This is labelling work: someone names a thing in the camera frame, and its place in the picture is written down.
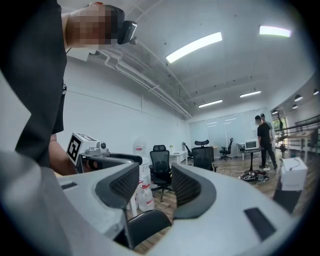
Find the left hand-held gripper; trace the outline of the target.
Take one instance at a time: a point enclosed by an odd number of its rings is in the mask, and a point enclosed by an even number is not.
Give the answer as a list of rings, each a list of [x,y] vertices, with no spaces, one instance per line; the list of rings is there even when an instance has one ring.
[[[73,132],[66,150],[66,154],[75,166],[77,173],[84,173],[84,160],[91,157],[105,156],[99,160],[99,169],[108,169],[128,163],[138,163],[141,165],[143,159],[139,155],[125,153],[110,153],[104,141],[78,132]]]

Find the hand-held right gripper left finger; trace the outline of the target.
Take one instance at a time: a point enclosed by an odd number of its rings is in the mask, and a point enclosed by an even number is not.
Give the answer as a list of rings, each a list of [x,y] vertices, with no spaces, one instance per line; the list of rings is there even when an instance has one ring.
[[[111,242],[125,227],[127,205],[139,183],[139,164],[111,168],[57,179],[76,212],[95,231]]]

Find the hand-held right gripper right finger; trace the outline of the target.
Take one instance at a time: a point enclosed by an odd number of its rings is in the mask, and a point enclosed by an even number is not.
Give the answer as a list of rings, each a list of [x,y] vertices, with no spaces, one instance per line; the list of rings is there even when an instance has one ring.
[[[295,220],[237,178],[174,163],[177,207],[167,233],[143,256],[270,256]]]

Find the person's left forearm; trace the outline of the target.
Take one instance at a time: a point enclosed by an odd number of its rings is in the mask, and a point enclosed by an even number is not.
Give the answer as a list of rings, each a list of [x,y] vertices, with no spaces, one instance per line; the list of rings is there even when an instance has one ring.
[[[67,153],[57,141],[57,135],[52,134],[48,146],[51,169],[61,176],[75,175],[76,169]]]

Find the black office chair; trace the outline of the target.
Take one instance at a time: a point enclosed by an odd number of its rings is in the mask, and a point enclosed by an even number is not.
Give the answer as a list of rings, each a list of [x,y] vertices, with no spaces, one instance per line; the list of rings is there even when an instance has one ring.
[[[157,187],[152,191],[161,190],[160,202],[163,202],[164,191],[174,192],[172,188],[172,172],[169,163],[170,152],[165,145],[154,145],[149,153],[151,164],[149,165],[150,179]]]
[[[189,149],[189,147],[186,145],[185,142],[182,143],[182,146],[186,149],[186,160],[185,160],[185,163],[188,165],[189,161],[193,161],[194,160],[194,156],[193,156],[193,153],[191,152],[191,150]]]
[[[193,155],[193,166],[208,171],[216,172],[217,167],[214,166],[214,149],[209,145],[209,140],[195,141],[194,144],[197,147],[192,148],[191,153]]]
[[[228,160],[228,159],[232,159],[230,157],[230,154],[231,154],[231,147],[232,147],[232,144],[233,144],[233,141],[234,139],[231,138],[229,140],[229,144],[228,144],[228,147],[221,147],[221,150],[219,151],[219,153],[221,154],[221,157],[219,158],[219,160]]]

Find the person's left hand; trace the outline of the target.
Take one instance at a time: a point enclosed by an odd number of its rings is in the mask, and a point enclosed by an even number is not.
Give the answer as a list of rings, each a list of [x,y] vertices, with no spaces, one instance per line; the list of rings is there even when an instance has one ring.
[[[91,160],[91,159],[85,159],[83,161],[83,172],[89,173],[93,171],[98,171],[102,167],[101,163]]]

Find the large dispenser water bottle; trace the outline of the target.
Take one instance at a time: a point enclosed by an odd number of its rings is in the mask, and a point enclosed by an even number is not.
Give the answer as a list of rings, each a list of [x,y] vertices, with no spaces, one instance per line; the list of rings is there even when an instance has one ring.
[[[147,139],[144,136],[138,136],[132,145],[134,155],[145,157],[147,154]]]

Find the white water dispenser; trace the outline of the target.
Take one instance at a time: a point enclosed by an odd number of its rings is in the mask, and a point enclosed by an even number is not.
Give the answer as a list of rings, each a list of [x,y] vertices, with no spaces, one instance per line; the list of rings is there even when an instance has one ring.
[[[150,159],[143,157],[142,164],[139,166],[139,180],[147,184],[151,182],[150,164]]]

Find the white desk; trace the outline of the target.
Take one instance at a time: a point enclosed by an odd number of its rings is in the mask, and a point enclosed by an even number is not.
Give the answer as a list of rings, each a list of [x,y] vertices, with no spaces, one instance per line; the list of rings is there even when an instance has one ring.
[[[169,165],[171,166],[172,163],[178,164],[188,164],[188,152],[187,151],[177,151],[170,153],[169,155]]]

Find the round black table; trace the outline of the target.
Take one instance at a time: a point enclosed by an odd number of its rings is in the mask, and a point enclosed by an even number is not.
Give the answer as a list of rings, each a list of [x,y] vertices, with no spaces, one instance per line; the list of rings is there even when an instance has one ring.
[[[253,154],[261,152],[263,149],[264,149],[263,147],[259,147],[259,148],[255,148],[255,149],[244,149],[244,148],[241,148],[239,150],[239,152],[242,153],[242,154],[250,154],[250,167],[249,167],[248,170],[244,171],[244,174],[248,174],[249,172],[253,171]]]

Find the white table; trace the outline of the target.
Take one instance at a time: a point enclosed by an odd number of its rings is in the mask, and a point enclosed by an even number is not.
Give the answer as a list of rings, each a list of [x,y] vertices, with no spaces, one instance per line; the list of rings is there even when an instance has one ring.
[[[237,156],[241,157],[242,161],[245,160],[245,143],[244,142],[237,142]]]

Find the white toaster oven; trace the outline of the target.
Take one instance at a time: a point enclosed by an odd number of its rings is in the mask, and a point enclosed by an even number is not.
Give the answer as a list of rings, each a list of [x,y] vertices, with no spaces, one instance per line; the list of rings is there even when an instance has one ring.
[[[260,148],[259,140],[257,138],[245,140],[244,147],[246,151],[257,150]]]

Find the white box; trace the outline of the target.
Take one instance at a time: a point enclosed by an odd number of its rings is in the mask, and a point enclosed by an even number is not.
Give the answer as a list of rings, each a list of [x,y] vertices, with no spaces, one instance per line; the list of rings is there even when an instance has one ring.
[[[280,183],[282,191],[302,191],[304,189],[307,166],[300,157],[282,160]]]

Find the white ceiling pipes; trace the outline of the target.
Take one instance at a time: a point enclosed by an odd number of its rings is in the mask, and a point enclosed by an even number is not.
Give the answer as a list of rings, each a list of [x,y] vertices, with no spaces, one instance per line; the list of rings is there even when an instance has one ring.
[[[145,69],[143,65],[131,58],[129,55],[124,54],[117,49],[98,50],[97,55],[100,59],[105,58],[105,66],[122,73],[126,77],[140,84],[148,92],[154,94],[157,98],[175,109],[187,119],[192,117],[190,113],[181,106],[176,99],[174,99],[174,97],[163,89],[160,82],[148,76],[148,69]]]

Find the ceiling light panel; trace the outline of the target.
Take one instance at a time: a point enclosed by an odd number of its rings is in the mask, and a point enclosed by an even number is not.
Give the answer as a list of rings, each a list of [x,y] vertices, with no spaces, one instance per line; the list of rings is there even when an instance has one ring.
[[[285,29],[281,27],[266,26],[266,25],[261,25],[259,27],[260,35],[280,36],[280,37],[290,38],[291,33],[292,32],[289,29]]]
[[[254,95],[259,95],[261,92],[262,92],[261,90],[257,90],[257,91],[241,94],[239,97],[245,98],[245,97],[250,97],[250,96],[254,96]]]
[[[220,103],[222,103],[222,102],[223,102],[223,100],[222,100],[222,99],[219,99],[219,100],[215,100],[215,101],[212,101],[212,102],[200,104],[198,107],[199,107],[199,108],[204,108],[204,107],[208,107],[208,106],[220,104]]]
[[[210,34],[208,36],[202,37],[198,40],[195,40],[181,48],[179,48],[178,50],[174,51],[173,53],[169,54],[166,57],[166,60],[171,64],[177,60],[179,60],[180,58],[196,51],[199,50],[203,47],[206,47],[208,45],[217,43],[222,41],[222,33],[221,32],[216,32],[213,34]]]

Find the person's black clothed body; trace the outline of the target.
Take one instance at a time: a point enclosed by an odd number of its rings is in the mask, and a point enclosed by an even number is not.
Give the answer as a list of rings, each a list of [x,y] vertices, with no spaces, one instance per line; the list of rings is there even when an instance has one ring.
[[[57,0],[0,2],[0,70],[31,114],[15,149],[42,167],[51,136],[64,129],[66,65]]]

